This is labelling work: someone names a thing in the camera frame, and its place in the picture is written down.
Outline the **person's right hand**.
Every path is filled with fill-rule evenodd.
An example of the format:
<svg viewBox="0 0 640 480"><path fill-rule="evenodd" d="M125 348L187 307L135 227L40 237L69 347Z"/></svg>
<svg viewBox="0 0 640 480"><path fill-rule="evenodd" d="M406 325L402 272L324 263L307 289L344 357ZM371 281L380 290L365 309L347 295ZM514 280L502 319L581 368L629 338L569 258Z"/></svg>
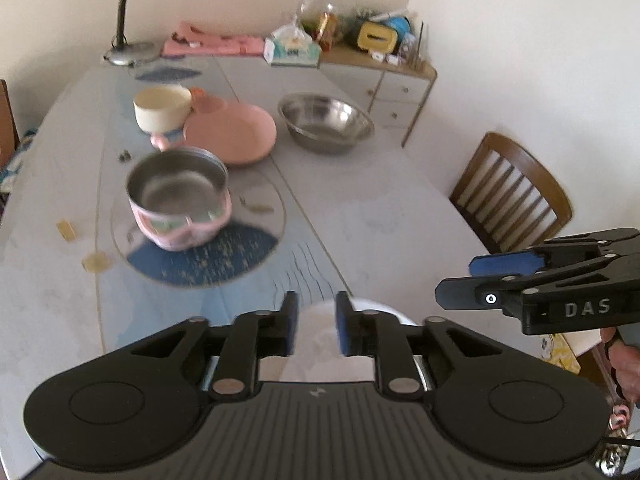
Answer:
<svg viewBox="0 0 640 480"><path fill-rule="evenodd" d="M640 396L639 349L625 344L620 333L614 327L602 328L600 333L618 394L629 403L638 404Z"/></svg>

